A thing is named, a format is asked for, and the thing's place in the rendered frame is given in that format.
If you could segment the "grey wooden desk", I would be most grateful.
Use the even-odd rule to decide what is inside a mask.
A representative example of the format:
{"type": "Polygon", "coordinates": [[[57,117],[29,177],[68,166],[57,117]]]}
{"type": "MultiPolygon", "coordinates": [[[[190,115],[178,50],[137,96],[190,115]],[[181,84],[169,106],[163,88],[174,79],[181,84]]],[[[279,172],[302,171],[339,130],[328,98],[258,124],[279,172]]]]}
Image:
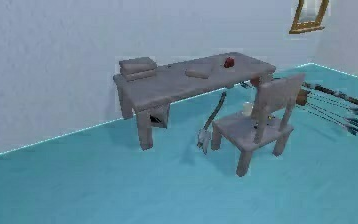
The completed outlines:
{"type": "Polygon", "coordinates": [[[276,67],[270,63],[244,55],[229,52],[208,56],[156,68],[154,76],[127,81],[121,74],[115,74],[119,103],[124,119],[136,114],[140,147],[147,150],[153,147],[150,116],[162,115],[167,119],[169,105],[182,99],[194,97],[221,88],[232,88],[235,84],[257,77],[266,80],[276,67]],[[224,67],[227,57],[235,59],[235,65],[224,67]],[[213,71],[208,79],[188,77],[185,70],[194,64],[210,64],[213,71]]]}

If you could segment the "long grey axe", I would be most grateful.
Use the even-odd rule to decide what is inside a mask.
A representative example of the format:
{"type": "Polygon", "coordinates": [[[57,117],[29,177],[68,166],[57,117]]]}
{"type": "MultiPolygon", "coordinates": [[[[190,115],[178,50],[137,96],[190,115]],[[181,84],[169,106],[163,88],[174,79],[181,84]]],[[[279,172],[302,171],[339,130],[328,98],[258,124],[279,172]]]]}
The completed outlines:
{"type": "Polygon", "coordinates": [[[225,98],[227,96],[227,92],[224,91],[219,99],[219,102],[211,115],[208,117],[206,123],[204,124],[203,128],[199,130],[198,137],[197,137],[197,147],[203,151],[204,154],[207,154],[208,145],[211,140],[211,132],[209,131],[209,127],[211,126],[213,120],[215,119],[216,115],[222,108],[225,98]]]}

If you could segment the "grey flat book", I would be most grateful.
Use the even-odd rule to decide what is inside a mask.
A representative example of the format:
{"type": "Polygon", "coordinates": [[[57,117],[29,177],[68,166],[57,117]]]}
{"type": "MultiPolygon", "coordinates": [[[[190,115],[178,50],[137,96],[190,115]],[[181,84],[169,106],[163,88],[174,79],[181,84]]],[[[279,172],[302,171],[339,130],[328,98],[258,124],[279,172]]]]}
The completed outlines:
{"type": "Polygon", "coordinates": [[[213,71],[213,66],[210,64],[194,64],[185,70],[188,77],[208,79],[213,71]]]}

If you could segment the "grey stacked books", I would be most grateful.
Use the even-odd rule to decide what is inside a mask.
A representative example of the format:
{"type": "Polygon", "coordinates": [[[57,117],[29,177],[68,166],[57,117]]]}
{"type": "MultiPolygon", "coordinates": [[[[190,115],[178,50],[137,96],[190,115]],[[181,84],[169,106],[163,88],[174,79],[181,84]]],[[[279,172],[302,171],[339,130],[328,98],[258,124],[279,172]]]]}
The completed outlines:
{"type": "Polygon", "coordinates": [[[157,63],[149,57],[139,57],[119,62],[120,74],[127,81],[154,76],[157,63]]]}

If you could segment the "grey wooden chair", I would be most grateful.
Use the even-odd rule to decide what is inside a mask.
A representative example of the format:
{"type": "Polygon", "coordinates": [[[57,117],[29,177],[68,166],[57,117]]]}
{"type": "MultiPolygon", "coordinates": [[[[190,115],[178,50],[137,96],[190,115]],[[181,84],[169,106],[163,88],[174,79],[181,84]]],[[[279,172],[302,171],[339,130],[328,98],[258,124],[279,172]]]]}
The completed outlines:
{"type": "Polygon", "coordinates": [[[305,74],[299,73],[260,84],[253,110],[249,116],[241,112],[222,117],[212,123],[211,149],[218,150],[226,138],[240,151],[236,169],[244,176],[253,152],[271,142],[276,142],[273,154],[283,153],[294,127],[288,123],[305,74]]]}

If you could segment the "brown arrow quiver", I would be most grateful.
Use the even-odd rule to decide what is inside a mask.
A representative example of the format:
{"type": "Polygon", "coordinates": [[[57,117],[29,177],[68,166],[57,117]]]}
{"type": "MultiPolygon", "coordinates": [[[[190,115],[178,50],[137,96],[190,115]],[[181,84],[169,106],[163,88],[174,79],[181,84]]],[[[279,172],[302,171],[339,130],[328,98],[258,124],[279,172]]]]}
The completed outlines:
{"type": "Polygon", "coordinates": [[[296,98],[296,104],[300,106],[305,106],[307,104],[308,94],[308,91],[300,90],[296,98]]]}

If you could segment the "thin dark arrow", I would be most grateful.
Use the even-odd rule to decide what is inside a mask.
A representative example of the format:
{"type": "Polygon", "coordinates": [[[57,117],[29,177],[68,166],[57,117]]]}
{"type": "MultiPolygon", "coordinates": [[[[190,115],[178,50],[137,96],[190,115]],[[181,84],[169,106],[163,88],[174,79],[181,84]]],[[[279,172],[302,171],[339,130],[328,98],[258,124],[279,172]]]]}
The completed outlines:
{"type": "Polygon", "coordinates": [[[321,111],[319,108],[313,106],[311,110],[305,109],[299,106],[299,109],[306,111],[309,114],[317,116],[323,120],[332,122],[342,128],[344,128],[348,133],[358,136],[358,119],[349,119],[339,115],[339,119],[335,119],[332,116],[329,116],[325,112],[321,111]]]}
{"type": "Polygon", "coordinates": [[[324,109],[324,108],[322,108],[320,106],[317,106],[317,105],[314,105],[314,104],[311,104],[311,103],[308,103],[308,106],[310,108],[316,110],[317,112],[329,117],[330,119],[333,119],[333,116],[336,116],[336,117],[341,118],[342,120],[346,121],[348,124],[351,124],[353,126],[358,127],[358,118],[345,117],[345,116],[342,116],[342,115],[340,115],[338,113],[328,111],[327,109],[324,109]]]}
{"type": "Polygon", "coordinates": [[[346,109],[346,110],[352,112],[353,114],[358,115],[358,107],[347,106],[347,105],[344,104],[344,103],[340,103],[340,102],[338,102],[338,101],[329,99],[329,98],[327,98],[327,97],[318,96],[318,95],[312,96],[312,99],[315,99],[315,100],[318,100],[318,101],[321,101],[321,102],[325,102],[325,103],[327,103],[327,104],[334,105],[334,106],[337,106],[337,107],[344,108],[344,109],[346,109]]]}

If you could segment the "dark brown bow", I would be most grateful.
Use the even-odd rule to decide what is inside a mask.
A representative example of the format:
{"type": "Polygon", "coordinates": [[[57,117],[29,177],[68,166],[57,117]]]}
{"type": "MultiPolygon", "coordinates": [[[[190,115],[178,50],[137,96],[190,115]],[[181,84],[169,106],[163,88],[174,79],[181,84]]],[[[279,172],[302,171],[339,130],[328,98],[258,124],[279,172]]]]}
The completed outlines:
{"type": "Polygon", "coordinates": [[[320,92],[323,92],[325,94],[335,96],[337,98],[341,98],[342,100],[345,100],[347,102],[353,103],[353,104],[358,106],[358,99],[356,99],[354,97],[351,97],[351,96],[348,96],[344,92],[332,90],[332,89],[323,87],[322,85],[319,85],[319,84],[311,84],[311,83],[307,83],[307,82],[304,82],[302,84],[302,86],[304,86],[304,87],[306,87],[308,89],[320,91],[320,92]]]}

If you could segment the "gold framed wall picture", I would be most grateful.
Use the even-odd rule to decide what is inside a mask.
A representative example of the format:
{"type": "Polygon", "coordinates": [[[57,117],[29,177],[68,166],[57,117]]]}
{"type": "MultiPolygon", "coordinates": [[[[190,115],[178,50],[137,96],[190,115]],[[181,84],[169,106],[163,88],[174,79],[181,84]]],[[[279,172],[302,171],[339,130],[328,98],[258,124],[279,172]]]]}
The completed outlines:
{"type": "Polygon", "coordinates": [[[302,34],[323,30],[323,18],[329,0],[298,0],[298,6],[290,28],[290,34],[302,34]]]}

